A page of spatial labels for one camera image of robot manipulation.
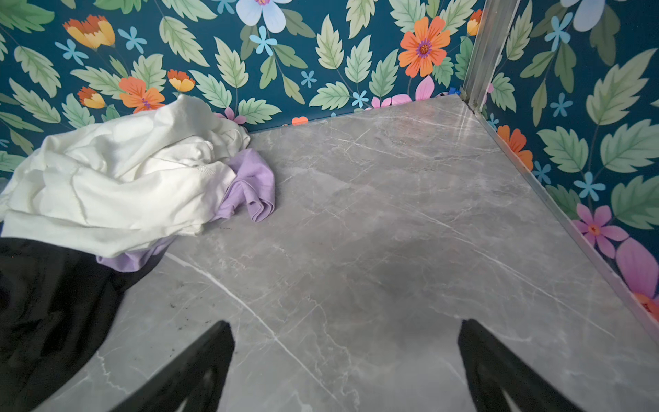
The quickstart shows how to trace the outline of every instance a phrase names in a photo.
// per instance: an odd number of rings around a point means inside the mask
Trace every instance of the leaf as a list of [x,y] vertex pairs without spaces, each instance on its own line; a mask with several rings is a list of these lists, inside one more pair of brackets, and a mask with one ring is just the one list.
[[420,0],[389,0],[389,4],[393,7],[391,17],[403,33],[414,32],[414,23],[426,15],[426,3]]
[[517,102],[513,95],[515,87],[510,84],[510,78],[504,77],[503,73],[499,73],[492,81],[492,86],[494,87],[494,91],[492,91],[491,96],[494,104],[499,106],[502,110],[506,110],[507,107],[510,107],[510,110],[517,112]]
[[442,83],[444,87],[451,84],[451,76],[453,76],[453,63],[450,57],[444,57],[441,65],[435,66],[432,69],[432,76],[437,80],[437,83]]
[[620,19],[616,12],[606,5],[600,21],[590,31],[590,46],[597,47],[597,53],[607,66],[616,62],[616,38],[620,31]]
[[33,132],[39,132],[39,133],[43,132],[43,130],[41,130],[35,125],[32,125],[24,121],[19,116],[16,116],[15,114],[12,113],[7,113],[5,111],[0,111],[0,120],[4,121],[6,124],[15,127],[19,130],[25,129]]
[[120,117],[121,116],[119,115],[119,112],[117,111],[117,109],[115,109],[115,105],[113,104],[107,106],[107,108],[105,109],[105,114],[101,115],[101,119],[103,121],[110,121],[110,120],[118,119]]
[[96,0],[94,5],[103,10],[121,9],[121,12],[127,15],[132,11],[133,7],[135,7],[135,11],[140,11],[142,0]]
[[653,229],[659,225],[659,176],[645,182],[636,176],[627,187],[619,183],[611,192],[614,216],[637,229]]
[[283,11],[284,16],[286,16],[286,30],[288,30],[290,34],[294,36],[299,34],[302,37],[310,39],[316,37],[316,33],[311,30],[311,27],[307,26],[302,21],[302,15],[300,13],[288,9],[282,9],[281,11]]
[[265,89],[271,81],[277,78],[277,62],[274,56],[268,57],[263,64],[261,64],[261,81],[259,88]]
[[26,33],[43,32],[42,24],[50,23],[53,18],[55,13],[28,4],[28,0],[3,0],[0,5],[0,24]]
[[554,65],[554,74],[561,78],[561,84],[566,92],[572,93],[575,88],[575,74],[572,71],[574,66],[577,65],[577,55],[567,43],[561,42],[561,47],[558,49],[558,56],[556,56],[556,64]]
[[0,152],[0,170],[14,171],[26,158],[17,154],[8,154],[6,151]]
[[442,2],[442,0],[428,0],[428,6],[426,7],[426,13],[428,13],[428,17],[430,17],[430,20],[437,17],[437,12],[440,9],[440,3],[441,2]]
[[383,61],[378,61],[375,70],[371,73],[371,81],[368,82],[368,88],[374,95],[382,98],[393,89],[399,68],[397,58],[398,49],[389,53]]
[[335,84],[327,83],[325,87],[321,87],[317,91],[318,94],[311,99],[309,107],[321,106],[323,110],[341,109],[350,100],[350,93],[345,87],[345,84],[341,82],[336,82]]
[[0,61],[5,61],[5,55],[8,53],[5,42],[5,37],[0,33]]
[[583,169],[588,160],[588,144],[586,139],[579,140],[577,132],[570,129],[570,133],[562,127],[556,131],[543,129],[538,136],[547,145],[544,151],[550,160],[558,164],[558,168],[566,173],[576,173]]
[[73,93],[68,94],[67,102],[62,103],[62,108],[64,109],[64,116],[69,120],[69,124],[76,129],[91,125],[96,121],[94,116],[89,114],[89,109],[83,107],[73,96]]
[[351,81],[359,83],[368,77],[368,72],[371,66],[371,56],[373,52],[370,51],[370,37],[364,37],[359,46],[353,46],[350,56],[345,60],[345,75]]
[[538,90],[533,95],[531,107],[533,108],[533,125],[537,126],[540,123],[542,110],[547,107],[547,85],[545,80],[542,81],[540,87],[538,87]]
[[20,104],[16,101],[16,99],[10,98],[8,95],[6,95],[4,93],[0,93],[0,102],[7,103],[7,104],[13,104],[13,105],[19,105]]
[[595,124],[610,125],[629,113],[625,109],[636,103],[639,97],[634,95],[648,82],[641,75],[656,50],[643,51],[622,67],[613,66],[603,82],[597,80],[594,93],[586,99],[586,111]]
[[300,86],[296,82],[292,81],[290,78],[281,75],[284,79],[284,92],[286,96],[293,98],[296,102],[300,104],[305,104],[304,97],[300,94]]
[[474,7],[478,0],[451,0],[446,6],[446,9],[440,13],[440,18],[446,22],[444,30],[448,30],[451,35],[457,32],[457,29],[462,27],[467,19],[474,12],[471,8]]
[[460,37],[460,53],[455,55],[455,77],[464,80],[469,68],[469,60],[474,50],[474,44],[468,37]]
[[208,103],[215,107],[224,109],[231,104],[231,92],[224,87],[224,83],[219,82],[212,75],[205,75],[196,70],[190,70],[190,74],[197,81],[197,89],[203,93]]
[[141,55],[137,61],[132,62],[133,70],[130,75],[144,80],[146,89],[154,87],[158,92],[162,92],[167,81],[167,71],[163,70],[163,55],[152,54],[147,58]]
[[540,53],[533,56],[533,62],[530,65],[526,66],[522,73],[519,74],[521,78],[526,77],[540,77],[544,70],[547,69],[549,62],[554,57],[554,52],[551,50],[541,51]]
[[272,120],[273,115],[281,113],[281,110],[272,104],[266,103],[265,100],[255,100],[251,98],[247,101],[241,100],[238,103],[238,114],[247,118],[247,123],[256,125]]
[[187,17],[193,22],[197,18],[213,20],[217,15],[213,13],[201,0],[160,0],[168,9],[174,8],[176,14]]
[[568,218],[572,220],[579,220],[580,217],[577,214],[577,205],[581,203],[579,195],[574,190],[570,189],[568,192],[567,189],[558,185],[558,187],[545,186],[549,195],[554,199],[554,202],[558,205],[563,213],[567,215]]
[[339,39],[339,31],[334,31],[330,15],[323,20],[320,34],[316,36],[318,47],[316,53],[320,57],[318,62],[326,69],[338,69],[343,63],[343,42]]
[[350,22],[349,39],[354,38],[359,31],[368,26],[370,17],[375,15],[375,2],[377,0],[348,0],[345,8],[348,13],[345,21]]
[[275,49],[275,53],[279,57],[279,60],[286,67],[297,67],[298,69],[306,69],[307,65],[300,57],[295,55],[295,50],[287,45],[277,44],[272,46]]
[[180,55],[187,62],[194,61],[200,66],[209,67],[210,65],[199,52],[202,46],[194,39],[194,34],[186,30],[188,26],[180,20],[173,17],[165,16],[160,20],[160,38],[166,44],[169,44],[174,54]]
[[531,14],[533,13],[533,2],[529,0],[521,16],[517,16],[515,25],[510,30],[510,36],[505,43],[505,56],[508,60],[520,60],[524,54],[524,48],[529,44],[529,35],[533,29]]
[[57,88],[62,87],[62,84],[59,82],[59,73],[53,69],[53,63],[46,56],[20,45],[14,50],[14,58],[23,71],[30,74],[32,82],[39,83],[48,96],[55,97]]
[[121,80],[119,76],[110,74],[105,69],[86,66],[85,70],[75,69],[71,71],[71,74],[89,83],[89,87],[92,89],[111,96],[113,99],[119,99],[119,95],[125,93],[119,88],[119,81]]
[[243,41],[241,46],[241,60],[247,60],[247,57],[250,57],[254,49],[256,49],[257,44],[249,38],[252,35],[258,37],[258,27],[246,25],[241,29],[241,40]]
[[563,16],[565,16],[566,13],[567,9],[563,7],[561,3],[556,3],[551,6],[546,12],[544,12],[544,18],[533,30],[531,30],[531,37],[535,38],[553,32],[552,17],[556,16],[558,21],[563,21]]
[[23,149],[25,154],[30,155],[34,152],[34,145],[26,138],[14,131],[14,129],[9,129],[9,136],[11,136],[11,141]]
[[215,60],[219,63],[217,68],[222,73],[222,78],[231,87],[243,87],[249,79],[249,74],[245,73],[245,63],[235,50],[229,49],[229,46],[222,40],[215,38],[217,52]]
[[23,86],[9,79],[9,86],[14,90],[14,99],[20,102],[20,106],[32,113],[32,115],[46,123],[59,123],[62,118],[59,112],[50,106],[45,99],[41,99],[33,90],[27,91]]
[[649,166],[659,158],[659,125],[641,120],[627,129],[624,124],[612,136],[607,134],[600,146],[602,165],[618,173],[633,173],[635,167]]
[[112,66],[113,69],[119,73],[121,77],[128,77],[128,72],[126,72],[126,68],[121,64],[121,62],[114,57],[110,56],[110,65]]

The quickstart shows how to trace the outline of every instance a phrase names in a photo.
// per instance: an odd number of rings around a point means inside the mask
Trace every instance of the white cloth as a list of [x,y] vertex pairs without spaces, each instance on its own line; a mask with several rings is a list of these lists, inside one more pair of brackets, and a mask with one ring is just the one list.
[[0,194],[1,236],[114,257],[196,235],[236,177],[224,162],[248,143],[188,96],[48,136]]

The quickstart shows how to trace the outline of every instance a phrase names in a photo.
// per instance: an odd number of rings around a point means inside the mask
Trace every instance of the black cloth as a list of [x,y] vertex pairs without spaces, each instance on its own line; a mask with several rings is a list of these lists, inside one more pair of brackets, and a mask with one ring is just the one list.
[[0,411],[35,408],[96,352],[123,293],[158,264],[120,273],[96,257],[0,239]]

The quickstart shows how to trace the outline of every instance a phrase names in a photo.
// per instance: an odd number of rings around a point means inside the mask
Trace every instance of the yellow and orange flower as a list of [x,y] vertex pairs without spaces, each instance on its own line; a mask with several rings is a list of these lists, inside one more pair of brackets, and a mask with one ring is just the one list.
[[478,29],[480,28],[480,18],[483,17],[483,10],[478,9],[474,14],[469,17],[467,23],[467,33],[470,36],[475,36],[478,34]]
[[524,166],[526,166],[528,170],[533,170],[533,153],[531,153],[530,150],[522,150],[524,146],[527,145],[527,137],[523,135],[519,129],[515,129],[511,136],[510,128],[508,126],[499,126],[499,129],[497,129],[496,132],[511,150],[513,150],[513,153],[521,159]]
[[291,121],[291,124],[293,124],[293,126],[299,126],[305,123],[309,123],[309,119],[307,119],[305,116],[294,117],[293,120]]
[[83,87],[82,90],[78,92],[78,98],[80,99],[80,103],[90,109],[102,109],[105,107],[103,96],[98,94],[98,92],[92,88]]
[[82,22],[71,19],[64,23],[64,29],[78,43],[90,49],[96,50],[101,44],[112,47],[115,45],[115,31],[112,30],[112,25],[103,16],[89,15],[87,20]]
[[126,92],[120,94],[119,98],[126,107],[135,107],[133,113],[155,110],[164,106],[160,102],[165,101],[165,96],[160,94],[155,87],[147,90],[144,80],[135,77],[122,78],[119,81],[119,88]]
[[433,65],[441,65],[446,57],[441,47],[451,42],[450,33],[442,32],[445,25],[444,20],[435,17],[428,27],[428,17],[424,17],[414,24],[414,33],[405,33],[401,47],[406,51],[398,56],[401,67],[408,66],[405,74],[416,77],[420,71],[421,77],[425,77],[432,73]]
[[177,72],[176,70],[170,70],[167,73],[169,83],[174,86],[174,89],[180,91],[181,93],[189,92],[194,88],[196,82],[186,74],[186,72]]
[[659,305],[654,301],[651,301],[649,297],[641,295],[640,293],[634,293],[634,297],[639,301],[641,306],[652,315],[657,322],[659,322]]

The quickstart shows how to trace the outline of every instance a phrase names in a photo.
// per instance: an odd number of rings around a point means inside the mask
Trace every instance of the light blue flower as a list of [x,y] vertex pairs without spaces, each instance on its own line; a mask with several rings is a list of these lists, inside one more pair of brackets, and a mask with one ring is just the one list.
[[581,193],[579,193],[580,198],[584,198],[590,194],[590,197],[597,202],[600,200],[600,196],[597,194],[595,191],[603,191],[606,189],[606,186],[604,183],[595,183],[594,185],[592,184],[592,173],[587,171],[586,174],[584,175],[585,182],[582,182],[580,180],[575,180],[575,186],[583,189]]
[[233,7],[231,6],[232,3],[235,3],[236,0],[212,0],[212,1],[219,1],[219,4],[217,5],[217,13],[222,14],[224,13],[224,9],[227,9],[230,15],[236,14],[236,12],[233,10]]
[[496,130],[496,125],[499,124],[499,119],[494,118],[494,113],[490,113],[490,120],[488,120],[488,124],[492,126],[494,130]]
[[71,60],[71,57],[73,57],[76,63],[78,63],[80,66],[84,66],[84,63],[80,59],[89,59],[89,56],[87,56],[85,53],[76,51],[76,44],[71,39],[67,39],[67,45],[63,45],[60,42],[55,42],[55,45],[58,48],[66,51],[63,56],[66,60]]
[[552,39],[554,39],[554,43],[552,44],[552,51],[556,51],[560,41],[563,41],[563,43],[568,43],[570,41],[570,34],[564,32],[563,29],[566,28],[568,24],[570,24],[572,21],[572,16],[572,12],[567,13],[565,17],[563,17],[563,22],[560,24],[558,22],[558,17],[552,17],[552,28],[554,31],[544,37],[545,42],[550,42]]
[[357,92],[353,92],[353,97],[355,98],[355,101],[353,102],[353,106],[359,104],[360,109],[364,107],[364,103],[368,102],[368,98],[364,97],[365,95],[366,95],[366,90],[364,90],[361,95],[357,94]]
[[304,80],[302,80],[302,85],[306,83],[307,86],[311,89],[311,84],[317,82],[317,80],[314,78],[314,71],[310,71],[309,74],[306,73],[306,71],[302,71],[302,77],[304,77]]
[[132,50],[135,47],[141,54],[144,54],[144,49],[142,49],[140,43],[146,44],[146,40],[143,38],[136,37],[137,29],[135,27],[132,26],[130,27],[130,35],[122,29],[117,30],[117,32],[124,39],[128,39],[128,41],[126,42],[126,49]]
[[540,183],[544,180],[548,185],[552,184],[552,180],[547,176],[547,173],[549,173],[552,170],[551,165],[545,165],[544,167],[540,166],[540,162],[537,160],[533,162],[533,164],[536,166],[537,170],[532,171],[533,175],[538,178]]
[[266,39],[266,27],[261,26],[258,28],[258,33],[261,35],[261,37],[257,37],[254,34],[249,36],[249,39],[252,40],[254,43],[258,44],[258,47],[256,48],[256,54],[261,54],[263,53],[263,49],[266,50],[266,53],[269,56],[272,56],[272,49],[270,48],[271,45],[277,45],[277,39]]
[[566,117],[567,112],[565,109],[570,106],[572,106],[572,100],[565,102],[565,93],[558,95],[558,103],[552,103],[549,105],[552,109],[556,109],[554,111],[554,117],[558,116],[558,113],[561,113],[561,116]]

